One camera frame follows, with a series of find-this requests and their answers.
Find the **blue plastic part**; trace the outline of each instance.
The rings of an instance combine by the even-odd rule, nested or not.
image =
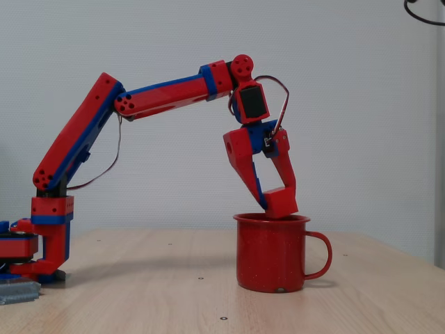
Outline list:
[[[38,275],[37,276],[37,281],[40,284],[49,284],[49,283],[53,283],[54,281],[54,275]]]
[[[1,238],[1,240],[29,240],[29,239],[34,239],[37,237],[38,236],[36,234],[30,234],[29,236],[24,235],[21,238]]]
[[[252,146],[253,154],[258,154],[263,150],[264,139],[273,130],[277,120],[262,123],[261,121],[252,124],[243,125],[248,130],[250,145]]]
[[[72,179],[83,160],[85,161],[85,155],[90,150],[97,136],[99,136],[103,125],[113,113],[114,100],[122,91],[124,91],[124,87],[118,81],[104,100],[104,103],[102,103],[97,110],[95,117],[85,128],[85,131],[83,131],[82,135],[80,135],[79,139],[77,139],[76,143],[72,146],[67,156],[57,168],[53,175],[53,179],[48,184],[48,190],[53,189],[60,182],[60,179],[64,174],[67,175],[68,182]]]
[[[0,233],[9,231],[9,221],[0,221]]]
[[[199,73],[199,74],[193,75],[191,77],[176,79],[176,80],[167,81],[167,82],[156,83],[156,84],[151,85],[151,86],[142,87],[142,88],[138,88],[138,89],[135,89],[135,90],[129,90],[126,93],[119,94],[118,97],[121,97],[122,99],[124,99],[125,95],[127,95],[127,94],[135,95],[135,94],[138,94],[138,93],[146,92],[148,90],[152,90],[152,89],[156,89],[156,88],[160,88],[160,87],[165,87],[165,86],[170,86],[170,85],[175,85],[175,84],[180,84],[181,82],[187,82],[187,81],[192,81],[192,80],[201,79],[201,78],[202,78],[202,74]]]
[[[20,278],[20,275],[15,275],[12,273],[0,273],[0,280],[13,280],[15,278]]]
[[[70,258],[70,232],[71,232],[71,222],[68,221],[65,231],[65,261]]]
[[[74,213],[67,214],[66,216],[38,216],[32,215],[31,222],[34,225],[62,225],[74,218]]]
[[[259,179],[257,176],[257,169],[255,168],[255,163],[252,161],[252,167],[253,167],[253,173],[255,173],[255,180],[257,181],[257,191],[258,191],[258,197],[259,201],[258,203],[261,205],[261,207],[265,210],[267,210],[267,202],[264,198],[263,191],[261,190],[261,184],[259,183]]]
[[[213,74],[211,73],[210,66],[204,65],[200,67],[200,74],[204,77],[206,81],[207,90],[209,91],[209,96],[206,98],[206,101],[212,101],[216,98],[218,94],[218,89],[216,88],[216,82],[213,78]]]

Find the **red block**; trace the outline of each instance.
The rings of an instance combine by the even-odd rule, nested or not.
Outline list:
[[[74,196],[62,198],[33,197],[31,214],[36,216],[66,216],[74,211]]]
[[[298,212],[295,189],[276,188],[263,193],[267,202],[266,216],[279,219]]]

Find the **wire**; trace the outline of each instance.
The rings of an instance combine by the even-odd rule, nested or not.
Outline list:
[[[424,19],[423,17],[420,17],[420,16],[414,14],[410,10],[410,7],[408,7],[408,0],[405,0],[405,2],[403,3],[403,7],[405,7],[405,10],[407,11],[408,14],[410,14],[411,16],[413,16],[414,19],[417,19],[420,22],[423,22],[426,24],[431,24],[433,26],[445,26],[445,23],[443,23],[443,22],[430,21],[429,19]]]
[[[289,89],[287,89],[287,87],[284,85],[284,83],[282,83],[280,80],[278,80],[277,78],[272,77],[270,75],[260,75],[260,76],[256,77],[254,80],[260,81],[260,80],[264,80],[264,79],[272,80],[272,81],[276,82],[286,92],[286,99],[284,100],[283,106],[281,107],[281,112],[280,112],[280,116],[278,118],[277,124],[275,125],[274,130],[270,133],[271,134],[270,139],[272,139],[274,137],[274,135],[276,135],[278,130],[280,129],[281,122],[283,121],[284,114],[286,113],[287,103],[289,102]]]
[[[112,169],[114,167],[114,165],[116,165],[116,162],[118,162],[119,159],[119,151],[120,151],[120,141],[122,139],[122,116],[119,113],[116,113],[116,115],[118,115],[118,122],[119,122],[119,140],[118,140],[118,153],[116,153],[116,158],[114,159],[113,163],[102,173],[100,173],[98,176],[96,176],[94,179],[80,184],[78,186],[70,186],[67,188],[67,190],[77,190],[80,188],[83,188],[85,186],[88,186],[89,184],[92,184],[95,180],[97,180],[98,178],[100,178],[102,175],[104,175],[105,173],[109,172],[110,169]]]
[[[281,108],[281,112],[280,112],[280,116],[279,116],[279,118],[278,118],[277,124],[275,125],[274,130],[270,133],[270,134],[271,134],[271,137],[269,138],[269,140],[270,140],[270,139],[272,139],[272,138],[274,137],[274,135],[276,135],[276,133],[278,132],[279,128],[281,127],[281,122],[283,121],[284,114],[286,113],[287,104],[288,104],[288,102],[289,102],[289,89],[287,89],[287,87],[284,85],[284,83],[282,83],[282,82],[281,82],[280,80],[278,80],[277,78],[272,77],[271,75],[260,75],[260,76],[256,77],[254,80],[255,80],[255,81],[261,81],[261,80],[264,80],[264,79],[272,80],[272,81],[276,82],[276,83],[279,84],[279,85],[284,89],[284,91],[286,92],[286,99],[285,99],[285,101],[284,101],[284,103],[283,103],[283,106],[282,106],[282,108]],[[232,98],[233,98],[233,96],[234,96],[234,94],[235,94],[235,92],[236,92],[237,89],[238,89],[238,88],[235,88],[234,91],[232,92],[232,94],[229,96],[229,104],[227,105],[228,108],[229,108],[230,113],[231,113],[233,116],[235,116],[235,114],[234,114],[234,112],[233,112],[233,110],[232,110],[232,104],[233,104],[233,102],[232,102]]]

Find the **black cable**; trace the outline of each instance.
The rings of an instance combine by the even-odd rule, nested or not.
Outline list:
[[[410,14],[411,16],[413,16],[414,19],[419,20],[420,22],[426,23],[426,24],[431,24],[433,26],[445,26],[445,23],[443,22],[436,22],[436,21],[430,21],[429,19],[424,19],[423,17],[420,17],[416,14],[414,14],[411,10],[410,7],[408,7],[408,2],[410,3],[414,3],[416,2],[416,0],[405,0],[405,2],[403,3],[403,7],[405,7],[405,10],[408,14]]]

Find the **mug handle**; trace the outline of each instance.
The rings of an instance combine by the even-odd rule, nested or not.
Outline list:
[[[305,231],[305,234],[309,237],[314,237],[314,238],[323,240],[327,247],[327,261],[326,261],[325,266],[320,271],[318,271],[316,273],[310,273],[309,275],[305,275],[305,280],[313,280],[315,278],[319,278],[319,277],[323,276],[326,273],[326,271],[329,269],[329,267],[331,266],[332,246],[331,246],[329,239],[324,234],[321,234],[319,232],[310,232],[310,231]]]

